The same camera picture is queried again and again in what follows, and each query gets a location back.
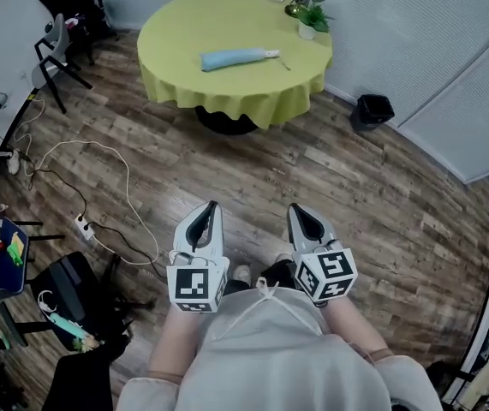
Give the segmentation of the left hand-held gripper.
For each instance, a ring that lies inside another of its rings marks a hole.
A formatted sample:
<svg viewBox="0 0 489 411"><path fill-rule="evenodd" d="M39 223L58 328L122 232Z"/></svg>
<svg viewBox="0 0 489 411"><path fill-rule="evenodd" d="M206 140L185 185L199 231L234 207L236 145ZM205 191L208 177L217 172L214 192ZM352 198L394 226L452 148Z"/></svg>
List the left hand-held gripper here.
<svg viewBox="0 0 489 411"><path fill-rule="evenodd" d="M218 202L199 205L176 226L173 249L166 268L170 303L183 312L215 313L228 282L229 259L178 251L223 253L223 218Z"/></svg>

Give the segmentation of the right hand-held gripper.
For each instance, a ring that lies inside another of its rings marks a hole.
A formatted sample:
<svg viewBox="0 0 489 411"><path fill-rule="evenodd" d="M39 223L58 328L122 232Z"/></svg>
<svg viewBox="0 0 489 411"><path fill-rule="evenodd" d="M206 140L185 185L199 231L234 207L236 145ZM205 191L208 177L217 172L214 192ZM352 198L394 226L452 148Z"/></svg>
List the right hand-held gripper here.
<svg viewBox="0 0 489 411"><path fill-rule="evenodd" d="M353 254L317 211L297 203L287 212L294 280L312 302L327 302L348 294L358 277Z"/></svg>

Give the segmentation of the blue cloth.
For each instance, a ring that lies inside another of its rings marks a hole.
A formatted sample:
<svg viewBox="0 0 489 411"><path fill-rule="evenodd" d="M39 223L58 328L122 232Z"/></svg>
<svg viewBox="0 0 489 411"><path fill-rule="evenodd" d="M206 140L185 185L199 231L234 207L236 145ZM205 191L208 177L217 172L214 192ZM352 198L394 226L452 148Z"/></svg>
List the blue cloth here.
<svg viewBox="0 0 489 411"><path fill-rule="evenodd" d="M200 67L203 72L210 72L236 65L262 62L268 59L278 59L285 69L288 71L291 70L283 62L280 50L267 50L265 48L246 48L202 53L200 55Z"/></svg>

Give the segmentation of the person's left forearm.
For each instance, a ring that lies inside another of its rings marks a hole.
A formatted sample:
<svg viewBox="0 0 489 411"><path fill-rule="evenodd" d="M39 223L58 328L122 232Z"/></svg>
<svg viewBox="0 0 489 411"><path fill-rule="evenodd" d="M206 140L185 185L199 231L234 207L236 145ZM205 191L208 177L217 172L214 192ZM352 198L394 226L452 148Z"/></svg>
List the person's left forearm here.
<svg viewBox="0 0 489 411"><path fill-rule="evenodd" d="M160 338L152 351L147 374L150 378L180 384L197 352L200 314L171 306Z"/></svg>

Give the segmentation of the person's right forearm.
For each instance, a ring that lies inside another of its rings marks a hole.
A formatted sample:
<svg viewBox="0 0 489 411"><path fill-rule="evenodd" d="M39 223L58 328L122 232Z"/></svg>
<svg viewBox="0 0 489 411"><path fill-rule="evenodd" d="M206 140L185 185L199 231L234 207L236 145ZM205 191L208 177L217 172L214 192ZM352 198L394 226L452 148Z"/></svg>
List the person's right forearm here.
<svg viewBox="0 0 489 411"><path fill-rule="evenodd" d="M374 364L394 355L384 338L348 297L329 300L320 311L331 332L369 362Z"/></svg>

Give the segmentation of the person's black trousers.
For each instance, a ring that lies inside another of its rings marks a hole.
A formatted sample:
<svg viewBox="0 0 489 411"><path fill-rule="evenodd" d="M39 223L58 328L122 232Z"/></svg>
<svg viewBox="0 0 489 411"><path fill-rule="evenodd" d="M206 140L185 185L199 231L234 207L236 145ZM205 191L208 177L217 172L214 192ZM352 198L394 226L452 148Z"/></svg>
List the person's black trousers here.
<svg viewBox="0 0 489 411"><path fill-rule="evenodd" d="M269 287L273 287L276 283L278 283L279 287L288 288L288 289L296 289L295 279L290 270L290 265L282 265L282 264L273 264L265 271L262 271L260 276L263 277ZM246 283L239 282L233 280L232 278L226 283L224 288L224 295L231 295L236 292L249 290L252 288L252 282L250 285Z"/></svg>

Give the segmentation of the person's white hooded top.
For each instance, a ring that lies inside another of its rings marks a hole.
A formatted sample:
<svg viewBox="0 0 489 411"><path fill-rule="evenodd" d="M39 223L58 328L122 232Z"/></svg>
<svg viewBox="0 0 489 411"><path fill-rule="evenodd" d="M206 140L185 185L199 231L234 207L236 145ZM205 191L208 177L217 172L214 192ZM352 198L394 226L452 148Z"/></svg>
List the person's white hooded top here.
<svg viewBox="0 0 489 411"><path fill-rule="evenodd" d="M264 279L225 295L216 313L200 313L182 382L132 378L116 411L442 411L421 364L394 353L369 362L320 308Z"/></svg>

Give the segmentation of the black waste bin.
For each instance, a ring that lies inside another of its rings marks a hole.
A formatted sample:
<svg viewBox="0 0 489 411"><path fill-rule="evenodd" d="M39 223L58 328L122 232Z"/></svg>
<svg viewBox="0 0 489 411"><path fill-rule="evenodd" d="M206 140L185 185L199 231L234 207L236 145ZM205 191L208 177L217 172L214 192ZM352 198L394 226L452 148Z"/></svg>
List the black waste bin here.
<svg viewBox="0 0 489 411"><path fill-rule="evenodd" d="M384 95L364 94L349 117L354 131L368 131L388 122L395 115L390 100Z"/></svg>

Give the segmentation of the black padded chair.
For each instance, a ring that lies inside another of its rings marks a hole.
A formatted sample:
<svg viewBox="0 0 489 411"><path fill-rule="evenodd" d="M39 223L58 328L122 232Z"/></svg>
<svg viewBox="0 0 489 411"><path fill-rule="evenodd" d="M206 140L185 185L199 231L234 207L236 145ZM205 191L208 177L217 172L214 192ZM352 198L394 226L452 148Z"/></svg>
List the black padded chair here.
<svg viewBox="0 0 489 411"><path fill-rule="evenodd" d="M127 312L117 305L122 299L109 281L96 277L83 253L70 253L52 262L30 281L30 288L52 331L70 352L81 347L77 337L55 320L80 327L100 343L127 329Z"/></svg>

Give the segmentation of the mint green long object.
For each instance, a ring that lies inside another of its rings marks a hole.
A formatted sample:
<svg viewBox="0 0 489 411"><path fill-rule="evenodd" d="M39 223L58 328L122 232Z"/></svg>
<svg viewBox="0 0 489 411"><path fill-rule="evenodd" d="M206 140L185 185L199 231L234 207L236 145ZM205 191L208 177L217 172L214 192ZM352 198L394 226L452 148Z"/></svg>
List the mint green long object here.
<svg viewBox="0 0 489 411"><path fill-rule="evenodd" d="M75 338L82 340L86 337L86 332L79 325L65 319L64 317L60 316L58 313L52 313L49 316L49 319L54 325L68 332Z"/></svg>

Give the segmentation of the green plastic toy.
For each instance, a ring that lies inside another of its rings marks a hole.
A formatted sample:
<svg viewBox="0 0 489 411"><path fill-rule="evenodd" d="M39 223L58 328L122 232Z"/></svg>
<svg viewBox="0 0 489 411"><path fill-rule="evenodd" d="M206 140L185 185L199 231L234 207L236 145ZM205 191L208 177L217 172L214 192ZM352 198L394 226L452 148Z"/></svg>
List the green plastic toy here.
<svg viewBox="0 0 489 411"><path fill-rule="evenodd" d="M23 265L23 255L25 250L25 244L19 237L19 234L15 232L12 235L11 242L7 246L6 251L13 263L17 266Z"/></svg>

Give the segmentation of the round table with green cloth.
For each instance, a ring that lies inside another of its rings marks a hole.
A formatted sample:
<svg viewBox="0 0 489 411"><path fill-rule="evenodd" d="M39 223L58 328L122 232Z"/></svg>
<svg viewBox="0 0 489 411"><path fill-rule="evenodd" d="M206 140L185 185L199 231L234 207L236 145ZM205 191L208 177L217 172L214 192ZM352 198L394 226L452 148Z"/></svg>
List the round table with green cloth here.
<svg viewBox="0 0 489 411"><path fill-rule="evenodd" d="M137 52L148 98L195 111L220 134L283 124L325 87L332 39L299 34L299 20L269 0L173 0L145 23ZM208 52L262 48L277 57L204 71Z"/></svg>

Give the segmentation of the potted green plant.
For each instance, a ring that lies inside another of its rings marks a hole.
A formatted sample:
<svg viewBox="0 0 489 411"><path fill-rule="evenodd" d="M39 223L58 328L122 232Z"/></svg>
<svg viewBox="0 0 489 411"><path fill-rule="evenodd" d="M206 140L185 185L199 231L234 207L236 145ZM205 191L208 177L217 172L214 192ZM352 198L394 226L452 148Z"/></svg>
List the potted green plant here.
<svg viewBox="0 0 489 411"><path fill-rule="evenodd" d="M302 7L298 12L298 33L302 39L313 40L316 33L330 32L329 20L332 17L324 12L322 2L324 0L311 0L306 8Z"/></svg>

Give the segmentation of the grey chair with black legs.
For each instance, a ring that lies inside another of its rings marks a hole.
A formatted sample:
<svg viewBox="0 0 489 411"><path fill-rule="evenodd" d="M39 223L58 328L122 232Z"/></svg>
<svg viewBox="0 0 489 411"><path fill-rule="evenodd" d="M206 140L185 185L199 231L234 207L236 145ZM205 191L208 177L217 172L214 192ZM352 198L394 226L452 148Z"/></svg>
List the grey chair with black legs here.
<svg viewBox="0 0 489 411"><path fill-rule="evenodd" d="M76 73L81 68L66 57L66 51L69 46L69 32L65 24L65 19L63 14L58 14L55 17L51 30L34 45L39 62L31 73L33 87L39 90L44 85L47 85L63 114L67 111L59 97L57 86L49 73L50 68L57 69L79 82L85 88L92 89L92 85Z"/></svg>

